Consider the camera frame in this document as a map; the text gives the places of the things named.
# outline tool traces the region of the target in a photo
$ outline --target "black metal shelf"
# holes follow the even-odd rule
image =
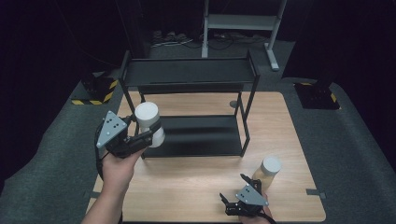
[[[161,117],[165,140],[145,157],[239,156],[242,151],[235,116]]]
[[[148,148],[146,157],[241,156],[250,140],[248,112],[260,74],[251,53],[244,58],[223,59],[131,59],[125,53],[120,70],[120,85],[134,113],[130,88],[137,88],[140,101],[147,94],[191,92],[235,92],[233,115],[161,116],[165,140],[159,147]],[[246,110],[242,102],[245,84],[252,84]],[[241,116],[245,143],[242,145],[237,116]]]

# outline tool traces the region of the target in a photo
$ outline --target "white shelf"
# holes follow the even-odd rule
[[[246,15],[208,15],[208,28],[237,30],[269,30],[274,29],[276,16]]]

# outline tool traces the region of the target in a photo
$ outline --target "dark background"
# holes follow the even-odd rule
[[[2,1],[1,181],[33,158],[43,133],[87,74],[118,67],[127,49],[135,58],[145,57],[147,30],[198,36],[204,1],[185,6],[191,13],[182,2],[190,1]],[[211,10],[231,14],[261,14],[257,8],[264,4],[265,13],[273,13],[277,7],[275,0],[252,1],[254,10],[246,1],[213,2]],[[327,60],[337,64],[334,82],[349,95],[394,169],[395,8],[392,0],[289,0],[277,37],[296,41],[284,77],[318,79]],[[175,15],[177,22],[164,22]]]

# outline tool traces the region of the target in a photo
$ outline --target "shelf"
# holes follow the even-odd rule
[[[243,157],[250,140],[248,113],[261,76],[256,64],[257,58],[249,50],[244,58],[164,60],[132,59],[127,51],[119,82],[133,113],[135,108],[129,88],[137,88],[139,102],[145,102],[145,95],[149,94],[237,93],[235,101],[238,104],[233,115],[161,116],[165,140],[159,147],[148,148],[142,157]],[[245,84],[250,86],[246,107],[241,99]],[[244,143],[239,136],[238,116],[244,127]]]
[[[249,57],[228,59],[131,60],[125,86],[173,86],[208,83],[252,83],[255,79]]]
[[[213,29],[269,30],[274,29],[275,16],[209,14],[207,27]]]
[[[240,156],[242,146],[235,116],[161,117],[165,140],[144,156]]]

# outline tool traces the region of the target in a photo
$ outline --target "gray bracket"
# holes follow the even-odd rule
[[[127,127],[126,123],[115,113],[108,111],[96,146],[98,148],[104,147],[111,139]]]
[[[317,189],[306,189],[306,194],[307,195],[318,195],[320,199],[326,199],[326,193],[325,192],[319,192]]]
[[[246,204],[268,206],[267,200],[265,200],[262,195],[260,195],[260,193],[249,184],[246,184],[235,196]]]

